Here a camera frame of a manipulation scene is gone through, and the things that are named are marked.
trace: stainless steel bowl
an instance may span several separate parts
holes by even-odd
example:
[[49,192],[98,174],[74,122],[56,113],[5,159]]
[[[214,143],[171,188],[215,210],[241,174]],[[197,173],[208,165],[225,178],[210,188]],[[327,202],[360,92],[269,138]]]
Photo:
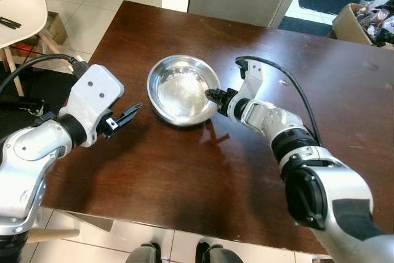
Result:
[[176,126],[202,123],[216,112],[205,91],[220,88],[219,79],[204,61],[172,55],[159,61],[148,76],[148,95],[158,113]]

